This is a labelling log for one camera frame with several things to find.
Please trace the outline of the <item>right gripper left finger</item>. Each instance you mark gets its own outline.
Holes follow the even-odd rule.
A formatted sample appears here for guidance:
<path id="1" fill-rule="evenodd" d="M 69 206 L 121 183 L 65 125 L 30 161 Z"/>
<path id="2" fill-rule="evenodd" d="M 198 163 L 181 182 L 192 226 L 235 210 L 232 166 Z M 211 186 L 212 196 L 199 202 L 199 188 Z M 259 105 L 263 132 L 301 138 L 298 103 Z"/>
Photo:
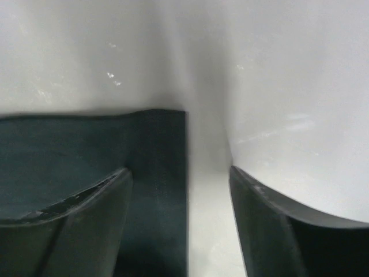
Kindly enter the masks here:
<path id="1" fill-rule="evenodd" d="M 119 169 L 46 208 L 1 220 L 1 276 L 113 276 L 133 187 Z"/>

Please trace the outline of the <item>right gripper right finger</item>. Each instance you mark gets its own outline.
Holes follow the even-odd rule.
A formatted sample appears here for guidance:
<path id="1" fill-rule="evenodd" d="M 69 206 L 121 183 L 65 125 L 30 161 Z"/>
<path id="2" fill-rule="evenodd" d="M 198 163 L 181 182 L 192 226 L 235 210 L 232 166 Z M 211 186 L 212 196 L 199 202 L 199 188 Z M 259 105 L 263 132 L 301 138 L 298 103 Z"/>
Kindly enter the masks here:
<path id="1" fill-rule="evenodd" d="M 368 223 L 308 207 L 229 171 L 248 276 L 368 276 Z"/>

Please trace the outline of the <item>black daisy print t-shirt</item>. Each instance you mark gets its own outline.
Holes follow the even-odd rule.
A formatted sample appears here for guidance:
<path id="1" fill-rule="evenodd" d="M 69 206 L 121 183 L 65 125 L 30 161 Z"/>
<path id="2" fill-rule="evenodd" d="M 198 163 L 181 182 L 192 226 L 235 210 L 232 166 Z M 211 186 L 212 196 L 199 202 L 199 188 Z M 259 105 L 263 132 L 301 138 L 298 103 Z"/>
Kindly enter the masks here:
<path id="1" fill-rule="evenodd" d="M 186 276 L 186 114 L 1 120 L 1 220 L 87 189 L 119 169 L 133 187 L 113 276 Z"/>

